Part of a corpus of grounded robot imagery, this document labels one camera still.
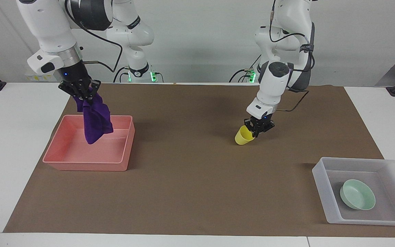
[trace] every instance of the white wall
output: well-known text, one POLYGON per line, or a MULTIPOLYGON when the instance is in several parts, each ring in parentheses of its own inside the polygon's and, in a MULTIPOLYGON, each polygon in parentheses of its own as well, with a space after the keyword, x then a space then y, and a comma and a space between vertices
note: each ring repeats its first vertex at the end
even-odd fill
MULTIPOLYGON (((38 49, 16 8, 0 0, 0 77, 23 81, 25 60, 38 49)), ((141 18, 155 30, 149 61, 169 82, 226 82, 259 55, 255 30, 268 22, 271 0, 136 0, 141 18)), ((395 64, 395 0, 319 0, 311 84, 374 86, 395 64)), ((73 31, 85 60, 114 64, 118 48, 73 31)), ((88 65, 92 77, 112 81, 106 69, 88 65)))

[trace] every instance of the white table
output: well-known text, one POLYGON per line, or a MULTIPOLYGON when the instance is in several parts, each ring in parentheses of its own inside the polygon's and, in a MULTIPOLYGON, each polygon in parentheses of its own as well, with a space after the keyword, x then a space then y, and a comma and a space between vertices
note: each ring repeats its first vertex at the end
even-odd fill
MULTIPOLYGON (((232 83, 226 85, 245 85, 232 83)), ((346 88, 386 159, 395 160, 395 98, 385 89, 346 88)), ((9 83, 0 92, 0 246, 383 246, 395 239, 1 233, 68 96, 56 83, 9 83)))

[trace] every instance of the black clamp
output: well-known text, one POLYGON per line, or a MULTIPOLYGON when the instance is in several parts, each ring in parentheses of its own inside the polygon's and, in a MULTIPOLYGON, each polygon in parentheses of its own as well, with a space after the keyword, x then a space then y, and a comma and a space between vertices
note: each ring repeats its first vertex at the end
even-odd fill
POLYGON ((272 114, 269 114, 262 119, 257 119, 255 117, 251 117, 250 119, 245 119, 244 123, 246 128, 252 132, 252 136, 258 137, 259 133, 265 133, 271 128, 275 127, 274 121, 271 120, 272 114))
POLYGON ((313 44, 303 44, 300 47, 300 52, 304 51, 305 53, 307 52, 313 52, 313 48, 315 46, 313 44))
POLYGON ((127 25, 127 28, 129 28, 129 30, 134 29, 136 26, 138 26, 138 24, 141 22, 141 18, 140 16, 138 16, 132 23, 130 23, 129 25, 127 25))
POLYGON ((78 97, 80 100, 87 100, 91 105, 92 99, 94 98, 94 95, 97 94, 100 85, 101 81, 99 80, 83 78, 78 82, 62 81, 59 84, 59 89, 71 95, 72 97, 78 97))
POLYGON ((149 63, 147 63, 146 67, 144 67, 142 69, 135 70, 135 69, 132 69, 132 68, 129 67, 129 70, 130 70, 130 72, 132 72, 132 74, 135 77, 142 77, 144 75, 144 73, 149 71, 149 63))

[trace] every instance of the yellow cup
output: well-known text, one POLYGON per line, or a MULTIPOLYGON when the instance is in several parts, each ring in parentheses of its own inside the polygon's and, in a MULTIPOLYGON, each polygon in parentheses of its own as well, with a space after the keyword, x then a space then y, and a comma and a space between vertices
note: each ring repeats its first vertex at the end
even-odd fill
POLYGON ((237 144, 245 145, 248 142, 254 140, 254 137, 252 137, 252 132, 249 131, 245 125, 243 125, 242 127, 240 127, 240 130, 237 131, 235 140, 237 144))

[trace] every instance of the green led light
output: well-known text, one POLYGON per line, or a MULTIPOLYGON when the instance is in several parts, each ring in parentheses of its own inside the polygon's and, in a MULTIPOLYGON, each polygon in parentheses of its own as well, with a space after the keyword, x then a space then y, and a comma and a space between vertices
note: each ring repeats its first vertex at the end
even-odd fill
POLYGON ((150 75, 152 76, 152 82, 155 82, 157 80, 155 72, 150 72, 150 75))
POLYGON ((257 75, 255 74, 254 71, 252 71, 252 75, 250 75, 250 77, 249 77, 249 82, 254 83, 256 77, 257 77, 257 75))

